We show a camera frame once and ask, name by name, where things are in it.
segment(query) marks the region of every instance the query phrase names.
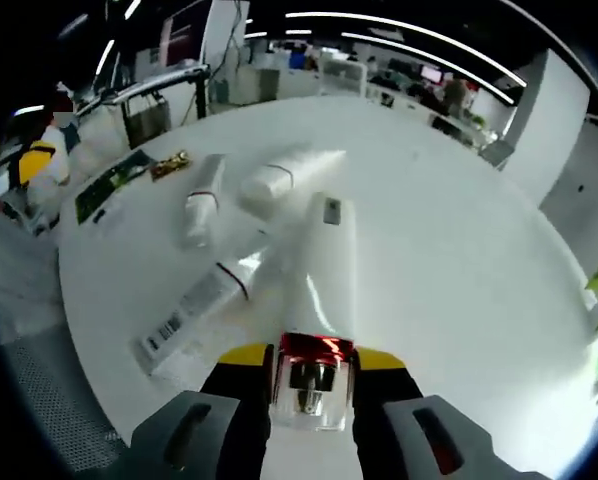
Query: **white tube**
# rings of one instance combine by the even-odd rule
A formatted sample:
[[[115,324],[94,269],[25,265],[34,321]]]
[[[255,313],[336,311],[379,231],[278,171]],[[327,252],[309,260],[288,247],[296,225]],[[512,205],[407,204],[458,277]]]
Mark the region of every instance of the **white tube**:
[[[298,249],[270,413],[292,428],[343,430],[354,374],[352,204],[315,194]]]
[[[355,340],[355,211],[351,202],[312,197],[283,328],[288,333]]]
[[[332,171],[344,157],[345,152],[342,150],[313,150],[275,160],[260,167],[252,177],[244,181],[241,198],[246,204],[269,210],[272,204],[293,189],[306,188],[317,177]],[[258,211],[253,213],[262,216]]]
[[[137,359],[149,375],[167,376],[168,360],[203,335],[208,319],[234,302],[249,299],[255,274],[270,258],[265,232],[257,232],[228,258],[217,262],[179,300],[168,319],[138,340]]]
[[[186,198],[184,236],[187,244],[203,247],[210,243],[225,168],[223,155],[210,155],[201,166],[195,187]]]

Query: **barcode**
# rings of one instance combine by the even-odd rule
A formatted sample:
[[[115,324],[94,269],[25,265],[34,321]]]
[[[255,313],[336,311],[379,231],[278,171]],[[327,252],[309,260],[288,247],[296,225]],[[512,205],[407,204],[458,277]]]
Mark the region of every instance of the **barcode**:
[[[148,337],[148,343],[150,344],[150,346],[152,347],[152,349],[154,351],[159,350],[159,344],[157,342],[155,342],[154,338]]]
[[[170,328],[172,328],[173,332],[176,332],[181,328],[181,320],[179,320],[177,317],[172,317],[170,320],[168,320],[168,325],[170,325]]]
[[[157,329],[155,333],[146,338],[146,342],[154,352],[159,350],[161,346],[172,337],[181,328],[181,320],[176,316],[172,316],[170,320],[164,323]]]

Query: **desk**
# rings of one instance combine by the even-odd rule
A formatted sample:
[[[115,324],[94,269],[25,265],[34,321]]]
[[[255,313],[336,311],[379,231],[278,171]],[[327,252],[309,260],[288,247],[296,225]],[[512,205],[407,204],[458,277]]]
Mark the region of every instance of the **desk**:
[[[350,97],[231,110],[142,148],[159,159],[181,148],[195,157],[227,154],[228,200],[268,150],[306,142],[348,152],[331,190],[357,209],[358,343],[402,358],[424,393],[442,395],[489,430],[495,451],[513,466],[548,473],[563,467],[585,441],[594,408],[581,271],[543,214],[476,154],[403,114]],[[74,202],[62,210],[68,324],[92,389],[126,442],[178,391],[146,377],[129,344],[212,261],[179,247],[194,174],[193,167],[125,187],[123,228],[104,238],[76,224]],[[254,221],[228,210],[232,228]],[[268,330],[258,325],[245,335],[274,339],[274,319],[261,321]],[[280,437],[335,453],[313,465],[284,454]],[[321,478],[313,470],[325,464],[360,478],[354,458],[349,436],[273,429],[262,478]]]
[[[389,88],[381,87],[379,85],[374,85],[371,83],[368,84],[369,98],[372,98],[373,100],[379,100],[381,98],[382,93],[390,95],[394,98],[392,108],[395,111],[405,112],[407,114],[415,116],[427,125],[432,125],[432,122],[435,118],[441,118],[453,127],[461,130],[461,132],[470,137],[479,147],[485,146],[489,142],[484,132],[477,130],[473,126],[468,125],[457,118],[441,115],[440,113],[435,112],[434,110],[431,110],[428,107],[424,107],[415,98],[410,97],[405,93],[397,92],[395,90],[391,90]]]

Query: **ceiling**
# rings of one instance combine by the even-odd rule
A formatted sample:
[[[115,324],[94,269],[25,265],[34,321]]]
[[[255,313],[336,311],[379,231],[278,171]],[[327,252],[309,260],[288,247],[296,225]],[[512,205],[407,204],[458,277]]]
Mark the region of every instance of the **ceiling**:
[[[105,0],[38,0],[23,15],[24,20],[19,28],[30,32],[30,35],[25,37],[25,45],[18,45],[14,53],[19,57],[19,64],[37,70],[19,101],[23,105],[35,103],[52,88],[57,79],[73,88],[90,83],[110,38],[141,42],[142,36],[145,36],[142,33],[160,23],[160,18],[191,1],[143,0],[131,20],[124,22],[123,12],[131,0],[109,0],[107,5]],[[372,15],[424,27],[469,45],[513,71],[528,64],[538,52],[553,48],[589,84],[593,92],[589,112],[598,115],[598,8],[592,8],[598,0],[587,1],[586,9],[556,0],[514,1],[544,23],[563,43],[554,40],[532,21],[506,5],[505,2],[510,0],[372,0],[359,1],[354,6],[353,2],[341,0],[252,0],[249,18],[253,19],[253,23],[248,25],[247,32],[267,31],[270,37],[281,38],[286,29],[310,29],[315,37],[339,41],[341,32],[376,36],[370,28],[396,29],[353,19],[285,18],[289,12],[333,11]],[[19,2],[17,8],[22,13]],[[64,40],[58,41],[61,30],[83,13],[88,14],[88,20]],[[401,29],[401,32],[406,45],[460,65],[490,83],[502,76],[496,68],[446,42],[411,30]],[[35,67],[39,63],[39,48],[45,52],[43,59],[49,64],[41,72]],[[575,52],[579,61],[573,60],[570,51]],[[596,85],[586,71],[595,77]],[[521,92],[522,89],[517,88],[506,93],[518,98]]]

